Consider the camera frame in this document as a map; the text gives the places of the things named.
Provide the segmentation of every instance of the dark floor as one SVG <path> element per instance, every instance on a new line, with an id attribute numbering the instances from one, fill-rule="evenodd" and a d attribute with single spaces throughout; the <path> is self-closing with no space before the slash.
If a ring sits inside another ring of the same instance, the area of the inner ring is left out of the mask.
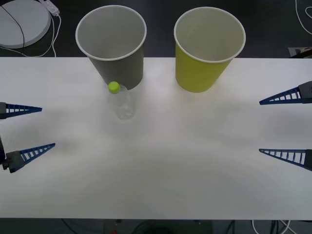
<path id="1" fill-rule="evenodd" d="M 145 220 L 123 220 L 117 226 L 115 220 L 110 219 L 66 219 L 67 227 L 61 219 L 0 219 L 1 233 L 3 234 L 160 234 L 154 233 L 150 227 L 165 227 L 171 230 L 170 234 L 254 234 L 249 220 L 235 221 L 228 229 L 230 220 L 201 221 L 193 220 L 157 220 L 148 221 L 141 225 L 141 232 L 133 232 L 135 228 Z M 269 234 L 271 221 L 255 221 L 255 227 L 260 234 Z M 279 222 L 279 232 L 284 230 L 284 225 Z M 312 233 L 312 223 L 292 221 L 290 228 L 297 234 Z"/>
<path id="2" fill-rule="evenodd" d="M 0 5 L 9 0 L 0 0 Z M 62 25 L 55 43 L 58 57 L 83 57 L 75 42 L 75 29 L 89 11 L 104 5 L 125 5 L 138 11 L 147 24 L 146 57 L 174 57 L 173 29 L 184 12 L 200 6 L 212 6 L 229 11 L 246 30 L 244 58 L 288 58 L 289 47 L 312 46 L 312 35 L 305 32 L 295 13 L 294 0 L 52 0 L 60 9 Z M 298 0 L 298 12 L 303 24 L 312 31 L 312 19 L 304 9 L 311 0 Z M 51 43 L 52 29 L 34 45 L 24 49 L 29 56 L 46 51 Z M 0 57 L 19 57 L 14 52 L 0 49 Z"/>

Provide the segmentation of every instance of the round white base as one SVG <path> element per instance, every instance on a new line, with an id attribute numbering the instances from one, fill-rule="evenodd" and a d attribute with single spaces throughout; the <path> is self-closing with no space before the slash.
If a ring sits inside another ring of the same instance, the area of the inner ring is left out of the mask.
<path id="1" fill-rule="evenodd" d="M 4 4 L 3 7 L 20 24 L 25 37 L 24 46 L 40 40 L 50 27 L 50 13 L 37 1 L 15 0 Z M 23 47 L 20 27 L 2 7 L 0 7 L 0 46 L 11 49 Z"/>

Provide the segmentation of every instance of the yellow paper cup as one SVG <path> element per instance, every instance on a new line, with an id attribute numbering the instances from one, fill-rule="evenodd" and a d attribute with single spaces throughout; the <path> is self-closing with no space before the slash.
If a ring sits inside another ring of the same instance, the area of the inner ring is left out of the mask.
<path id="1" fill-rule="evenodd" d="M 239 20 L 224 10 L 199 7 L 175 23 L 175 78 L 185 90 L 208 90 L 244 48 L 246 34 Z"/>

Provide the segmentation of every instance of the green bottle cap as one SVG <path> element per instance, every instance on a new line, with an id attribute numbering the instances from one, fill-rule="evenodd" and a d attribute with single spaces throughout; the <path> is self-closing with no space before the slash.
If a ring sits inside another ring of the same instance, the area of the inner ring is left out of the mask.
<path id="1" fill-rule="evenodd" d="M 120 85 L 116 81 L 112 81 L 108 84 L 108 90 L 112 94 L 117 94 L 120 91 Z"/>

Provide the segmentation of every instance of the clear plastic bottle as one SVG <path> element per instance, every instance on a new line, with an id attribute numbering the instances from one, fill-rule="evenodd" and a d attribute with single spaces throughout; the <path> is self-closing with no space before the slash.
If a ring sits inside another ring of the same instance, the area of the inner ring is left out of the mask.
<path id="1" fill-rule="evenodd" d="M 117 117 L 121 120 L 131 119 L 134 110 L 127 88 L 113 81 L 108 84 L 108 90 L 110 92 L 109 103 Z"/>

